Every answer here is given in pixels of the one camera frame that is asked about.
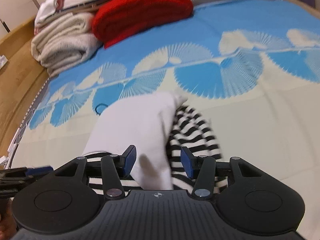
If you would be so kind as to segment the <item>left hand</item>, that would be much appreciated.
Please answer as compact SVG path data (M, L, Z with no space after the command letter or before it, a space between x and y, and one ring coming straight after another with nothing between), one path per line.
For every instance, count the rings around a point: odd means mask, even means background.
M11 239L17 233L16 221L11 210L12 200L8 199L5 211L1 213L1 240Z

